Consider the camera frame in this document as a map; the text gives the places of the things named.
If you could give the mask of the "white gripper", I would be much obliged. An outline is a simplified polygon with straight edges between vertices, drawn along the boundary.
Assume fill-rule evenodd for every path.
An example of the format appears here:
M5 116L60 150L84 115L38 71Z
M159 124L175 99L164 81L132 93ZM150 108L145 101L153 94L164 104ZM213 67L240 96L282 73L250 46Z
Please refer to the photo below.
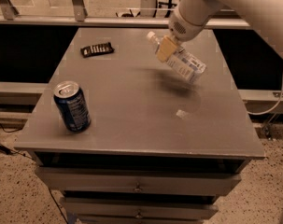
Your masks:
M177 42L194 39L205 28L210 18L223 8L217 0L180 0L170 16L168 28L156 56L162 63L177 50Z

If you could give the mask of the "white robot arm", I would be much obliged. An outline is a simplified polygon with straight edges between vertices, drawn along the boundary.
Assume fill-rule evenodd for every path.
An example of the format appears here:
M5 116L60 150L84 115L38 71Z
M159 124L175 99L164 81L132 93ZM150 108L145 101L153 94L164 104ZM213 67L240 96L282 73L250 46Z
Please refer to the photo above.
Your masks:
M223 7L234 10L283 59L283 0L180 0L170 16L157 57L164 62L194 39Z

